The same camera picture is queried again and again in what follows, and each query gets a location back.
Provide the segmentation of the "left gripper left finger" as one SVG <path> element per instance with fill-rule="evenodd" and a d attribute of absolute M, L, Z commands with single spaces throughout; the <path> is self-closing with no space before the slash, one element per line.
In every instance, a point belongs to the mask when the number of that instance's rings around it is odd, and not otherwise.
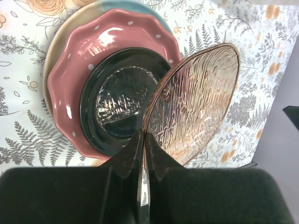
<path fill-rule="evenodd" d="M 3 224 L 137 224 L 143 132 L 98 167 L 12 168 L 0 179 Z"/>

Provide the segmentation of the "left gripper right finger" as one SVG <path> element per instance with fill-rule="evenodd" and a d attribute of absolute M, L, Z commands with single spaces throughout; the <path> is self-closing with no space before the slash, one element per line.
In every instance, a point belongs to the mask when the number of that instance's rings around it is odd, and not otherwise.
<path fill-rule="evenodd" d="M 257 168 L 187 169 L 145 136 L 152 224 L 290 224 L 273 177 Z"/>

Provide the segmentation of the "clear pink glass plate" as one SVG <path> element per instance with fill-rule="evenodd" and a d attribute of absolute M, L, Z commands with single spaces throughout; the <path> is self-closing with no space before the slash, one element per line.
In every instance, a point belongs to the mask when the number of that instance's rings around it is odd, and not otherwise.
<path fill-rule="evenodd" d="M 240 71 L 237 47 L 221 43 L 196 52 L 158 82 L 145 109 L 144 133 L 181 165 L 210 142 L 223 123 Z"/>

